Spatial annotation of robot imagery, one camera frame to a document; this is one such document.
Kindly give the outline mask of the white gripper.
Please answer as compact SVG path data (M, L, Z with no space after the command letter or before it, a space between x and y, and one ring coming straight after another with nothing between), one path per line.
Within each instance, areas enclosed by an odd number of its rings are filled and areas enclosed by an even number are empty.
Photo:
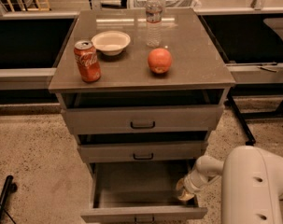
M176 183L176 191L179 191L178 198L187 202L194 198L194 193L201 190L208 183L208 177L197 170L192 170Z

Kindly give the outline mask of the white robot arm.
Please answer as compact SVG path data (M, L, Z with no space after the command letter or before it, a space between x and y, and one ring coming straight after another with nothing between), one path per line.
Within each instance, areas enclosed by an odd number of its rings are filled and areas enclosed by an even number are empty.
M221 180L221 224L283 224L283 157L258 147L233 149L224 161L204 155L177 181L177 197L192 199Z

